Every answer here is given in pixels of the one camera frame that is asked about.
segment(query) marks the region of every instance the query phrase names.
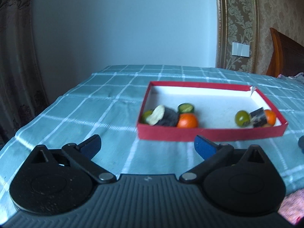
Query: pink fabric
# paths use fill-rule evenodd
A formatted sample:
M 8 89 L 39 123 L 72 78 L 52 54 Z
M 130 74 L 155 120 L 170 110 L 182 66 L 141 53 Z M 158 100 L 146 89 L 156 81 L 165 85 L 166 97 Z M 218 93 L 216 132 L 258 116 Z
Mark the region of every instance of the pink fabric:
M 292 224 L 304 217 L 304 189 L 285 197 L 280 209 L 279 214 Z

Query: light blue wall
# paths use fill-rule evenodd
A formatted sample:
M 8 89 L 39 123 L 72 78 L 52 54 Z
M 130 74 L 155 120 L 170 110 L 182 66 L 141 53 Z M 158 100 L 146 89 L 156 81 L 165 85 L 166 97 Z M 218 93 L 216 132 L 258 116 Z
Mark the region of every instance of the light blue wall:
M 32 0 L 32 26 L 51 102 L 107 65 L 215 67 L 217 0 Z

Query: silver screw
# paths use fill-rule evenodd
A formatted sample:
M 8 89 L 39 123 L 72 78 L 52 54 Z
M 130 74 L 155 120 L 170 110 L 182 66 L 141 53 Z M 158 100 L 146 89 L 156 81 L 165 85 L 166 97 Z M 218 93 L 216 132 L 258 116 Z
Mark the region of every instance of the silver screw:
M 114 175 L 112 173 L 105 172 L 105 173 L 99 174 L 98 177 L 102 181 L 108 181 L 108 180 L 111 180 L 114 177 Z
M 181 177 L 186 180 L 186 181 L 191 181 L 197 178 L 197 175 L 195 173 L 192 172 L 186 172 L 183 175 L 181 175 Z

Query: wallpaper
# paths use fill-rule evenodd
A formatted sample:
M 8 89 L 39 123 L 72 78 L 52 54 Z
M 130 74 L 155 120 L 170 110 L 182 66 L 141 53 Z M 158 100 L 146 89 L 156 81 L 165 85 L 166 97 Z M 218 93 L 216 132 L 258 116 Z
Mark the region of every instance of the wallpaper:
M 304 0 L 258 0 L 259 44 L 256 73 L 266 74 L 273 53 L 270 27 L 304 46 Z
M 218 67 L 254 72 L 258 39 L 257 0 L 222 0 Z M 231 54 L 232 43 L 250 45 L 250 57 Z

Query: gray ribbed surface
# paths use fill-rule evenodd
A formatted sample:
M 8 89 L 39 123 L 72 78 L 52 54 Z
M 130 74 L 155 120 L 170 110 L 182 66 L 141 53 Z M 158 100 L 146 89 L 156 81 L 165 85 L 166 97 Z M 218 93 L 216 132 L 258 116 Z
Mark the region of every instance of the gray ribbed surface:
M 195 185 L 174 175 L 122 175 L 101 185 L 83 206 L 67 214 L 36 217 L 18 212 L 3 227 L 18 228 L 289 228 L 278 214 L 240 218 L 212 207 Z

